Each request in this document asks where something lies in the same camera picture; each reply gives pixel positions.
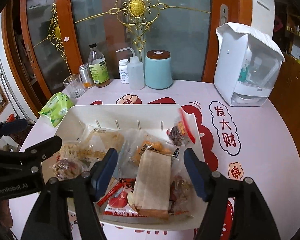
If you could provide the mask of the orange puff snack bag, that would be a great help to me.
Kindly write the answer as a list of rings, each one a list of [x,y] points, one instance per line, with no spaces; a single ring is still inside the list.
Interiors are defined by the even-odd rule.
[[[161,155],[177,158],[180,147],[154,135],[140,130],[129,147],[129,158],[135,165],[139,165],[144,152],[148,150]]]

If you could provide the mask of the clear drinking glass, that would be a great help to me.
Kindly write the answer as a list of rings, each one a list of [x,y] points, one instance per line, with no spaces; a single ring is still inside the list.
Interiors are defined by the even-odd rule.
[[[79,74],[72,74],[63,81],[63,85],[72,99],[77,99],[85,93],[85,87]]]

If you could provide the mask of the glass bottle green label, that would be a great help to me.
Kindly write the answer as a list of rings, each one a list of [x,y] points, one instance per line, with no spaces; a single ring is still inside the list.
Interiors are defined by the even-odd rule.
[[[90,53],[88,64],[96,87],[105,87],[110,84],[109,73],[104,55],[98,50],[97,44],[89,45]]]

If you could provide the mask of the silver metal can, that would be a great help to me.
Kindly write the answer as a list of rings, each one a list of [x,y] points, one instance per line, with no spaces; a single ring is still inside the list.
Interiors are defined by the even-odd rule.
[[[93,77],[89,68],[89,64],[85,63],[79,66],[79,74],[85,89],[90,89],[94,86]]]

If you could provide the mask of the white water dispenser appliance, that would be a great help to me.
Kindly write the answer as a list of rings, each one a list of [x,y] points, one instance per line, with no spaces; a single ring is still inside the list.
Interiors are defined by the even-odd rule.
[[[214,85],[230,106],[262,106],[285,57],[272,38],[248,25],[228,22],[216,29],[218,59]]]

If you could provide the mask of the white pill bottle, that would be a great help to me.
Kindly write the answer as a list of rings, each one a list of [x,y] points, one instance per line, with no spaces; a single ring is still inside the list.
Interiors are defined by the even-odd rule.
[[[120,80],[123,84],[129,84],[128,69],[127,69],[128,63],[129,63],[128,59],[122,59],[119,61]]]

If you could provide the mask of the white red snack bag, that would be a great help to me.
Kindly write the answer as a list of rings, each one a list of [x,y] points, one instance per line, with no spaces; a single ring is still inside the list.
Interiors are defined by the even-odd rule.
[[[153,217],[167,219],[190,212],[187,206],[191,201],[192,184],[181,176],[175,176],[170,187],[170,200],[167,211],[143,210],[134,205],[133,190],[135,179],[111,178],[106,194],[96,203],[104,215],[119,217]]]

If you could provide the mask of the pale puffed rice snack bag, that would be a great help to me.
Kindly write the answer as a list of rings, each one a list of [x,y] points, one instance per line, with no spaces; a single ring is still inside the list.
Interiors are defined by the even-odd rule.
[[[80,158],[81,145],[77,142],[67,142],[61,146],[59,155],[62,159],[78,160]]]

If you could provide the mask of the dark nut snack bag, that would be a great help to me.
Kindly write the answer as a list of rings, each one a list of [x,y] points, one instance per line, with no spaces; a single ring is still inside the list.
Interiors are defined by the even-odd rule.
[[[60,181],[76,178],[82,173],[84,168],[85,165],[81,161],[66,158],[59,159],[52,166],[53,174]]]

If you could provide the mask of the white squeeze wash bottle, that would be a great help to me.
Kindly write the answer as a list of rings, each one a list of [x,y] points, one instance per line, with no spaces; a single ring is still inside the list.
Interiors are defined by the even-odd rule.
[[[139,57],[135,55],[135,51],[133,48],[126,47],[119,49],[116,52],[118,53],[125,50],[130,50],[130,52],[132,53],[132,57],[130,57],[130,59],[128,60],[129,63],[127,64],[130,89],[141,90],[145,87],[143,63],[139,60]]]

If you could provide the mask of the large cracker snack bag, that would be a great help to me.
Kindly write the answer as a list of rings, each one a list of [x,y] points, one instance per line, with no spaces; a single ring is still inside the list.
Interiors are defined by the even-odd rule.
[[[79,141],[78,158],[97,161],[102,160],[110,148],[120,152],[125,137],[115,130],[86,125]]]

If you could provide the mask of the beige wafer snack packet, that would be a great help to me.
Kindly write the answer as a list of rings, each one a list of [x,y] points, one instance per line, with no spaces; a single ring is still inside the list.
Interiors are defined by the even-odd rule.
[[[135,181],[134,206],[144,210],[168,213],[172,158],[151,150],[141,156]]]

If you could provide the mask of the green tissue pack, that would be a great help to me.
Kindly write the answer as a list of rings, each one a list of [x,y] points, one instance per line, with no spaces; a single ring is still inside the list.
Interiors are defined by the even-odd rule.
[[[56,127],[73,105],[73,102],[66,94],[58,92],[51,96],[38,114],[44,118],[45,122]]]

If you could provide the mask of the white plastic storage bin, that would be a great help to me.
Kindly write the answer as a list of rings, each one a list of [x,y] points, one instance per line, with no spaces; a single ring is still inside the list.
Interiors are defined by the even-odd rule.
[[[178,104],[131,104],[131,105],[77,105],[71,107],[61,123],[50,129],[46,138],[54,135],[63,141],[73,141],[81,137],[87,125],[123,131],[125,129],[142,129],[161,139],[168,139],[166,131],[173,127],[179,117],[181,106]],[[96,209],[100,222],[122,228],[141,230],[179,231],[198,228],[207,204],[199,197],[192,201],[194,211],[190,216],[176,216],[168,221],[153,219],[149,222],[115,222],[109,216]]]

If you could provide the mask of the red dates zip bag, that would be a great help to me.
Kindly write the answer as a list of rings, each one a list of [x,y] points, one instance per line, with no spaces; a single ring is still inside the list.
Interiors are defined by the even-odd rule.
[[[175,119],[174,126],[167,130],[170,141],[176,146],[187,146],[189,143],[194,144],[196,139],[191,132],[189,122],[182,108],[178,110],[178,117]]]

